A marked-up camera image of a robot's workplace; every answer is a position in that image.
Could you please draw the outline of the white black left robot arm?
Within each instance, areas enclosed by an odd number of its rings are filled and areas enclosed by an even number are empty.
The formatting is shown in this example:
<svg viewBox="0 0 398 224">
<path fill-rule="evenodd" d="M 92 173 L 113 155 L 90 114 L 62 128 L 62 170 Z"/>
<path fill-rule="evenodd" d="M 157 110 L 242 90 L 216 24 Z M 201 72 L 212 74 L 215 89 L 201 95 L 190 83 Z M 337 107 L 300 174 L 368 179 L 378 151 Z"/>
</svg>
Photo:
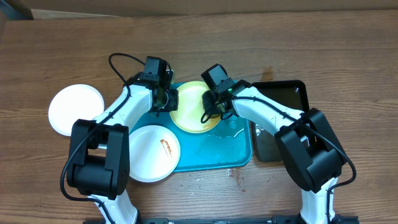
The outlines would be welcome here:
<svg viewBox="0 0 398 224">
<path fill-rule="evenodd" d="M 129 79 L 103 114 L 75 122 L 60 177 L 65 198 L 95 203 L 104 223 L 140 222 L 126 190 L 131 165 L 143 171 L 166 168 L 171 174 L 180 160 L 180 143 L 162 126 L 133 128 L 150 111 L 177 109 L 178 92 L 171 85 L 171 81 Z"/>
</svg>

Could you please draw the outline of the green yellow scrub sponge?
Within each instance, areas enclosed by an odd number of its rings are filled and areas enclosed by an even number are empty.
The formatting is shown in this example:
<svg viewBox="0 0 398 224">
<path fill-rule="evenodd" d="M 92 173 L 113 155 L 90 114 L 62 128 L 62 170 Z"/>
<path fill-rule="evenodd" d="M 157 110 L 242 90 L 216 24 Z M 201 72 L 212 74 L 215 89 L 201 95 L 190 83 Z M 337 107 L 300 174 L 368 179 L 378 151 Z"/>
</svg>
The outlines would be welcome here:
<svg viewBox="0 0 398 224">
<path fill-rule="evenodd" d="M 220 118 L 220 114 L 213 114 L 210 116 L 210 119 Z"/>
</svg>

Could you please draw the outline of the yellow-green plastic plate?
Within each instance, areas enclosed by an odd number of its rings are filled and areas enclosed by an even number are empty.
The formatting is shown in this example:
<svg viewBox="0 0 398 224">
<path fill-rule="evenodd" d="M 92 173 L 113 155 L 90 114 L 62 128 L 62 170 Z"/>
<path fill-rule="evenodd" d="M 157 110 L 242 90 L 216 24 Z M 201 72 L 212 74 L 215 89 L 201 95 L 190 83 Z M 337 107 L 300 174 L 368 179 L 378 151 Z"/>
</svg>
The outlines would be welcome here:
<svg viewBox="0 0 398 224">
<path fill-rule="evenodd" d="M 201 123 L 201 117 L 205 112 L 202 96 L 208 90 L 205 82 L 200 81 L 186 82 L 177 87 L 178 109 L 171 111 L 170 117 L 178 128 L 198 134 L 213 129 L 221 121 L 219 117 L 215 117 Z"/>
</svg>

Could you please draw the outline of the white plate with sauce streak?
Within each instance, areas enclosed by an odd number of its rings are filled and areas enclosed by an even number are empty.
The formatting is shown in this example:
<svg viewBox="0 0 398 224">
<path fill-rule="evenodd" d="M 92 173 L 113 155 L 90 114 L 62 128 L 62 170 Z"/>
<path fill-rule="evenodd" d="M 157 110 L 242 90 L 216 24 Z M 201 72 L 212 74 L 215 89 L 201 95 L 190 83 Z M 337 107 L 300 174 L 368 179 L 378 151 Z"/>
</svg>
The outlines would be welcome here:
<svg viewBox="0 0 398 224">
<path fill-rule="evenodd" d="M 169 129 L 148 125 L 129 135 L 130 177 L 151 183 L 168 177 L 180 160 L 180 143 Z"/>
</svg>

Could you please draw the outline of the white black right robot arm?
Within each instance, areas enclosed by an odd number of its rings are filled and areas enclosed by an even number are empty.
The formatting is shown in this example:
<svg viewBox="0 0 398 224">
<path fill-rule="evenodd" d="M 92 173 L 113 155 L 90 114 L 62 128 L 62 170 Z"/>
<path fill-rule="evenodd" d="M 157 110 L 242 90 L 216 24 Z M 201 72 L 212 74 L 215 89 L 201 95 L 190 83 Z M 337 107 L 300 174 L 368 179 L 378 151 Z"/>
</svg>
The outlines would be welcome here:
<svg viewBox="0 0 398 224">
<path fill-rule="evenodd" d="M 302 190 L 302 208 L 295 223 L 344 223 L 333 209 L 333 196 L 341 187 L 338 177 L 352 164 L 325 115 L 310 108 L 300 80 L 248 83 L 207 81 L 205 112 L 229 113 L 255 123 L 276 141 L 285 168 Z"/>
</svg>

